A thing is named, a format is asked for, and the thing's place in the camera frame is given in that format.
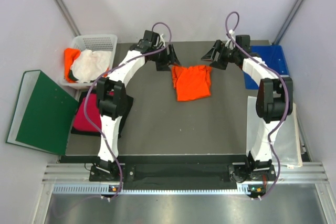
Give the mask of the orange t shirt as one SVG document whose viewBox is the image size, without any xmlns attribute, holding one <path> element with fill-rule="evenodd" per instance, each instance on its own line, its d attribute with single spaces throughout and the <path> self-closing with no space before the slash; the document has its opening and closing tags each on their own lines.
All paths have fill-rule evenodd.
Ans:
<svg viewBox="0 0 336 224">
<path fill-rule="evenodd" d="M 211 96 L 212 67 L 206 65 L 173 66 L 171 72 L 178 102 L 193 101 Z"/>
<path fill-rule="evenodd" d="M 79 49 L 66 48 L 64 50 L 64 76 L 65 80 L 69 83 L 75 83 L 74 78 L 70 78 L 70 68 L 73 62 L 80 56 L 81 51 Z"/>
</svg>

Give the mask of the blue folder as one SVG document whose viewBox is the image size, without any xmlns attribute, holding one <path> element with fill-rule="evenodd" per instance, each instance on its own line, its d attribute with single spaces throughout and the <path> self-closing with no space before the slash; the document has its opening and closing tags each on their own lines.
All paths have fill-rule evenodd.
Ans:
<svg viewBox="0 0 336 224">
<path fill-rule="evenodd" d="M 251 46 L 251 51 L 260 55 L 266 65 L 281 75 L 289 75 L 287 62 L 280 45 Z"/>
</svg>

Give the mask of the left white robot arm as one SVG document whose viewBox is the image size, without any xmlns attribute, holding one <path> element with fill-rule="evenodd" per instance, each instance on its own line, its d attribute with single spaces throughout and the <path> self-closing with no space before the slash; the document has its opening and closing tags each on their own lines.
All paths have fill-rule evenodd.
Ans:
<svg viewBox="0 0 336 224">
<path fill-rule="evenodd" d="M 98 158 L 94 164 L 107 180 L 123 177 L 117 157 L 121 121 L 131 108 L 126 86 L 147 61 L 155 62 L 158 71 L 170 70 L 170 65 L 179 63 L 172 44 L 163 46 L 159 43 L 154 46 L 150 42 L 139 42 L 130 47 L 118 66 L 101 74 L 92 84 L 96 87 L 96 107 L 101 126 L 92 121 L 88 112 L 85 112 L 85 116 L 101 135 Z"/>
</svg>

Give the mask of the magenta folded t shirt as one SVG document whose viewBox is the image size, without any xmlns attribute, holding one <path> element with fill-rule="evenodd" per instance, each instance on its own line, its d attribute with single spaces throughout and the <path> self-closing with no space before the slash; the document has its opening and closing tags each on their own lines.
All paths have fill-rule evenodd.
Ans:
<svg viewBox="0 0 336 224">
<path fill-rule="evenodd" d="M 85 100 L 88 92 L 82 92 L 79 98 L 79 106 L 73 121 L 72 133 L 84 135 L 100 135 L 100 132 L 85 117 Z M 97 108 L 97 95 L 93 90 L 89 95 L 87 102 L 87 115 L 89 119 L 101 129 L 101 119 L 99 109 Z"/>
</svg>

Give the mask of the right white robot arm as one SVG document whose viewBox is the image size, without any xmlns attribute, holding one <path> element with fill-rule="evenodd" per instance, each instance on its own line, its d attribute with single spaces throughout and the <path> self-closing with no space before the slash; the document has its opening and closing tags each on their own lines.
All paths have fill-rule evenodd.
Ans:
<svg viewBox="0 0 336 224">
<path fill-rule="evenodd" d="M 233 41 L 215 41 L 212 48 L 201 58 L 210 66 L 225 70 L 229 63 L 237 65 L 258 85 L 256 114 L 261 119 L 252 149 L 248 152 L 244 165 L 234 165 L 230 175 L 232 180 L 256 180 L 267 177 L 274 169 L 273 144 L 283 122 L 293 111 L 293 81 L 289 76 L 281 76 L 268 67 L 259 54 L 250 51 L 250 38 L 238 36 L 238 45 Z"/>
</svg>

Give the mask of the aluminium frame rail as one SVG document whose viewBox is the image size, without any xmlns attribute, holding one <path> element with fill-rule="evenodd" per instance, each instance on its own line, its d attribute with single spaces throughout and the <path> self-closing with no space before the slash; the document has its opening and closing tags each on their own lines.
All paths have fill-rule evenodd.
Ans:
<svg viewBox="0 0 336 224">
<path fill-rule="evenodd" d="M 48 164 L 43 181 L 46 183 L 86 183 L 90 172 L 83 164 Z M 301 167 L 281 165 L 278 183 L 324 184 L 328 177 L 321 162 L 304 162 Z"/>
</svg>

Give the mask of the white t shirt in basket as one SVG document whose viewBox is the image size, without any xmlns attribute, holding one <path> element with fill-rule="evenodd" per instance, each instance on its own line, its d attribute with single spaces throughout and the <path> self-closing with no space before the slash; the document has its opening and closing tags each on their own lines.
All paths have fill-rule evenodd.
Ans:
<svg viewBox="0 0 336 224">
<path fill-rule="evenodd" d="M 111 56 L 111 51 L 82 51 L 70 68 L 70 78 L 77 83 L 93 82 L 110 69 Z"/>
</svg>

